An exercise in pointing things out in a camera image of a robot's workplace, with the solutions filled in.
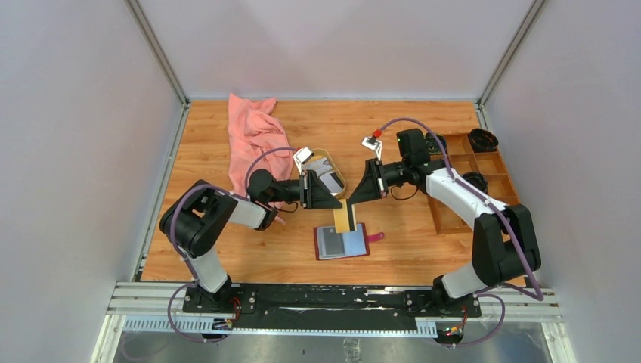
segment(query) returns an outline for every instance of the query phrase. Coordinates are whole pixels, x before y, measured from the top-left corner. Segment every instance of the wooden compartment organizer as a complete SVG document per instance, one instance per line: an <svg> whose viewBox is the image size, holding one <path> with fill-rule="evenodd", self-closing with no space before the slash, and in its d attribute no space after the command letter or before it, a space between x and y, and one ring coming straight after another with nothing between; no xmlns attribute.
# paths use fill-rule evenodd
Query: wooden compartment organizer
<svg viewBox="0 0 641 363"><path fill-rule="evenodd" d="M450 157L451 165L460 175L466 172L480 172L488 181L490 197L502 200L510 206L519 203L516 189L498 150L490 153L475 153L467 134L444 135L444 137L447 141L447 155ZM432 158L442 158L442 155L432 155ZM428 201L436 233L472 231L448 206L432 197L428 197Z"/></svg>

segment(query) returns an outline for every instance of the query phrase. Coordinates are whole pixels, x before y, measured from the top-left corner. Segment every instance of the white wall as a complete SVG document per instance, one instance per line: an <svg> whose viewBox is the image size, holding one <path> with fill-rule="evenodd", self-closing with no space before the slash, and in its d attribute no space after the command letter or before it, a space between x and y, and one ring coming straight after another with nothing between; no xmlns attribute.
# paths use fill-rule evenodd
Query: white wall
<svg viewBox="0 0 641 363"><path fill-rule="evenodd" d="M0 361L89 360L179 112L124 2L3 2Z"/></svg>
<svg viewBox="0 0 641 363"><path fill-rule="evenodd" d="M640 14L549 1L488 105L582 363L641 355Z"/></svg>
<svg viewBox="0 0 641 363"><path fill-rule="evenodd" d="M194 98L475 98L530 3L141 0Z"/></svg>

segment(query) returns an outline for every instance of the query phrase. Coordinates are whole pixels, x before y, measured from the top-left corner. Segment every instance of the metal plate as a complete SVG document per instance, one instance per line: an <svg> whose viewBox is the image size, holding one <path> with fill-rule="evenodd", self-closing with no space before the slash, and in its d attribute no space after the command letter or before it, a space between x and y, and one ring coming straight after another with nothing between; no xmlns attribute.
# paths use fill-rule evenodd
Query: metal plate
<svg viewBox="0 0 641 363"><path fill-rule="evenodd" d="M494 323L470 322L466 339L487 334ZM161 349L151 361L250 362L261 363L388 363L399 362L509 362L552 363L540 324L505 323L487 342L469 348L449 350L432 339L393 337L280 337L272 335L231 335L220 343L198 344L175 334L126 334L124 346L131 357L144 357ZM118 354L119 363L127 362Z"/></svg>

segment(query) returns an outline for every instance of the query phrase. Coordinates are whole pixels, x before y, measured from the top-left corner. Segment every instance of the metal frame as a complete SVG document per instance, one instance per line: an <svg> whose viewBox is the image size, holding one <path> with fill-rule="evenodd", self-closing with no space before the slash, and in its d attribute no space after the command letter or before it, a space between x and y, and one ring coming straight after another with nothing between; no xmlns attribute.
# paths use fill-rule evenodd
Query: metal frame
<svg viewBox="0 0 641 363"><path fill-rule="evenodd" d="M175 136L172 146L167 156L167 163L160 182L156 202L150 215L150 224L147 226L144 243L141 250L141 257L138 260L138 269L134 273L134 278L138 276L141 269L144 267L144 261L147 257L147 251L150 246L151 238L155 225L158 219L159 210L162 206L163 196L167 189L169 176L175 161L175 155L178 152L181 136L187 120L187 114L190 110L190 99L184 93L183 88L178 81L178 77L172 70L167 57L162 50L156 36L153 33L149 21L144 15L144 12L138 0L124 0L136 23L138 24L145 40L150 46L154 57L165 74L173 92L183 105L183 113L180 121L178 122L175 130ZM500 62L498 63L494 73L492 74L488 84L485 86L481 96L475 102L475 111L478 117L480 126L483 129L489 129L488 115L485 110L485 105L490 99L492 93L497 87L503 74L506 72L509 64L514 58L520 45L523 43L528 32L531 30L534 22L539 17L545 0L533 0L527 14L517 29L512 41L503 54ZM101 328L98 341L94 348L91 362L105 363L112 362L116 356L119 340L122 332L127 329L126 322L128 319L145 319L152 318L155 320L166 319L167 305L169 304L169 297L174 291L181 286L178 283L169 282L119 282L113 291L113 295L107 308L104 318L103 326ZM392 289L408 290L412 287L389 287ZM565 324L563 323L561 312L556 301L556 296L552 290L545 289L546 294L543 302L534 301L526 296L521 295L509 289L496 289L493 293L499 295L505 300L506 303L506 318L505 321L514 322L535 322L540 323L543 332L546 336L547 347L554 362L568 361L574 362L574 353L570 346L568 335L565 331ZM225 314L184 314L181 310L184 301L184 291L180 292L172 304L172 311L175 313L176 321L181 319L198 320L203 318L230 318L231 315ZM497 321L500 317L500 305L493 299L481 298L481 307L483 316L480 318L470 318L470 321ZM421 323L448 323L451 321L458 321L459 318L418 318L417 321ZM244 334L264 334L264 331L246 331Z"/></svg>
<svg viewBox="0 0 641 363"><path fill-rule="evenodd" d="M171 332L167 325L167 307L169 297L181 286L180 283L154 282L121 282L116 284L104 323L98 337L91 362L112 362L119 348L120 336L126 331ZM411 290L421 287L387 287L386 290ZM546 337L550 356L554 362L573 362L574 353L568 341L561 311L556 295L550 289L543 289L545 300L534 301L531 298L511 289L497 288L493 293L506 303L506 322L539 323ZM177 324L189 327L186 332L197 332L203 322L213 318L231 318L231 314L185 314L181 307L184 302L184 291L181 291L172 303L172 312ZM470 318L469 321L495 322L500 317L500 305L493 299L481 298L483 316ZM431 327L437 323L457 323L460 318L416 318L419 326ZM306 331L306 330L251 330L238 331L242 335L292 335L304 336L355 336L355 337L417 337L427 332L354 332L354 331Z"/></svg>
<svg viewBox="0 0 641 363"><path fill-rule="evenodd" d="M530 29L532 28L532 25L541 14L541 10L543 10L543 6L545 5L545 3L546 3L546 0L534 0L530 5L528 12L525 14L525 17L523 18L521 25L516 30L516 33L514 34L512 41L507 46L507 49L505 50L505 53L503 54L501 60L499 61L497 68L494 70L494 73L492 73L492 77L490 77L490 81L485 86L485 89L483 89L481 97L478 98L477 104L480 107L485 106L485 104L490 99L490 96L492 96L492 93L497 87L498 82L500 81L501 77L503 77L503 74L507 70L509 64L512 62L512 59L514 58L514 54L516 54L519 47L525 40L525 36L529 33Z"/></svg>
<svg viewBox="0 0 641 363"><path fill-rule="evenodd" d="M144 263L147 260L147 252L149 252L149 247L151 246L151 239L153 233L156 229L156 224L158 222L158 216L160 214L160 208L163 206L163 199L165 197L165 192L167 191L167 185L169 184L169 177L172 174L174 168L174 162L176 154L178 153L178 147L182 139L184 127L187 123L187 115L191 109L191 102L189 101L183 108L181 118L178 121L178 124L175 127L172 138L172 146L169 148L169 154L166 156L165 169L163 171L163 176L160 181L160 186L158 187L158 193L156 194L156 200L153 204L153 209L150 212L150 215L147 216L149 225L147 225L147 230L144 235L144 242L141 248L140 256L136 262L135 270L132 273L132 280L138 280L142 274L142 269L144 268Z"/></svg>
<svg viewBox="0 0 641 363"><path fill-rule="evenodd" d="M138 28L144 36L144 40L147 41L147 44L149 45L153 56L156 58L156 61L158 61L158 65L165 74L165 77L172 87L172 90L176 94L176 97L178 98L182 106L186 107L189 103L189 99L184 93L184 90L180 82L178 81L178 77L176 76L176 73L174 73L172 66L169 64L167 56L163 51L163 47L160 46L158 38L153 33L151 25L149 24L149 20L147 20L147 17L144 15L140 3L138 2L138 0L124 0L124 2L125 4L127 4L127 8L129 9L129 11L132 13L132 17L134 18L136 24L138 25Z"/></svg>

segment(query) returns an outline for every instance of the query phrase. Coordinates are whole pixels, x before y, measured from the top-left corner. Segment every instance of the wooden table surface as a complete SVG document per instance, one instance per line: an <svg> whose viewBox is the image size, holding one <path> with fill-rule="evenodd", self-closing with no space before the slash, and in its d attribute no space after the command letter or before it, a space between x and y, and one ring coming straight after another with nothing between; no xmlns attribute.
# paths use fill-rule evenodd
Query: wooden table surface
<svg viewBox="0 0 641 363"><path fill-rule="evenodd" d="M226 101L195 101L187 118L161 215L197 179L231 189ZM373 152L361 146L365 135L399 116L414 117L441 134L478 126L471 102L279 101L273 116L284 124L290 144L327 150L347 181L348 196L361 180ZM396 123L381 137L384 163L400 160L395 134L413 123ZM408 196L414 187L396 190ZM313 228L333 225L331 210L280 214L267 231L228 224L216 242L222 265L235 282L310 284L425 285L470 260L472 234L437 235L425 195L356 205L368 234L385 232L370 244L370 255L317 261ZM143 281L188 281L189 271L156 227Z"/></svg>

